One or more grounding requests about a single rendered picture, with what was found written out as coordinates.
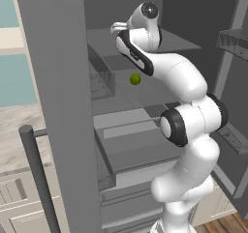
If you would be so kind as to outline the grey fridge drawer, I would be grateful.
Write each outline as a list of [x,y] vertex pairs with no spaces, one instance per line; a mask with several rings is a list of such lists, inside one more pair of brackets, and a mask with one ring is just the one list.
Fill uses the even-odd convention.
[[120,173],[176,160],[181,154],[164,138],[157,119],[122,122],[97,115],[93,122],[102,168],[100,190],[114,188]]

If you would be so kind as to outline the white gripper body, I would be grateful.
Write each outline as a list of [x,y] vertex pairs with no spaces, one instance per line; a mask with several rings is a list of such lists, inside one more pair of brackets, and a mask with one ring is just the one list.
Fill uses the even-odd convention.
[[126,22],[114,22],[110,26],[110,32],[113,34],[114,32],[126,30],[127,28],[128,28],[128,24]]

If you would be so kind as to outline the clear fridge door bin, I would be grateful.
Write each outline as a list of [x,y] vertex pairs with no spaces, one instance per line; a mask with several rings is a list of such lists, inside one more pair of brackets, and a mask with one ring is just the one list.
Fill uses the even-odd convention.
[[243,29],[221,31],[217,46],[223,50],[248,61],[248,34]]
[[238,131],[231,123],[227,123],[217,132],[239,156],[248,154],[248,138]]

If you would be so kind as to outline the cream cupboard run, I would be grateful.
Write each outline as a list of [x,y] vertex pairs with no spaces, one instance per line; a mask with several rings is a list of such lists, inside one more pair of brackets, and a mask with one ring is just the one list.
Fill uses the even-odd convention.
[[234,213],[236,213],[236,208],[218,184],[214,183],[214,191],[196,206],[191,224],[193,226],[202,225]]
[[[70,233],[56,171],[44,168],[61,233]],[[0,168],[0,225],[1,233],[51,233],[29,167]]]

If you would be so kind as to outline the grey fridge door with bins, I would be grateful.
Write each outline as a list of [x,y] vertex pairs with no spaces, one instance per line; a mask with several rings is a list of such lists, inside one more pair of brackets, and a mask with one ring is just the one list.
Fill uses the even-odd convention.
[[[237,0],[232,29],[248,34],[248,0]],[[248,138],[248,61],[222,51],[214,94],[229,110],[228,123]],[[221,148],[214,178],[240,215],[248,218],[248,154],[239,156],[218,132],[213,136]]]

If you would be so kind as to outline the grey fridge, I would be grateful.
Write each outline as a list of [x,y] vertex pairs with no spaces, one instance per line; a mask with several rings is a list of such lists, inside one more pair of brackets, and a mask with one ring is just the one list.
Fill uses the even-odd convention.
[[103,233],[248,217],[248,0],[84,0]]

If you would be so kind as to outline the grey fridge shelf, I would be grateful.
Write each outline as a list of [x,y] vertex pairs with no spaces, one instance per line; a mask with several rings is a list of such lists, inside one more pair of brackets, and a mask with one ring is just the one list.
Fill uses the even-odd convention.
[[[196,44],[182,39],[166,30],[162,30],[163,40],[158,48],[159,53],[179,52],[191,49],[200,49]],[[92,29],[87,31],[88,43],[101,56],[119,55],[115,46],[115,37],[110,33],[109,29]]]

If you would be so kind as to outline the green round fruit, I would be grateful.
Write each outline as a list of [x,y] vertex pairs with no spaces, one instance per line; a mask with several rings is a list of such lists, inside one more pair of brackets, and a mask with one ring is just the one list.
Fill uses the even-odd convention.
[[138,85],[140,84],[140,75],[138,73],[133,73],[130,77],[130,82],[133,85]]

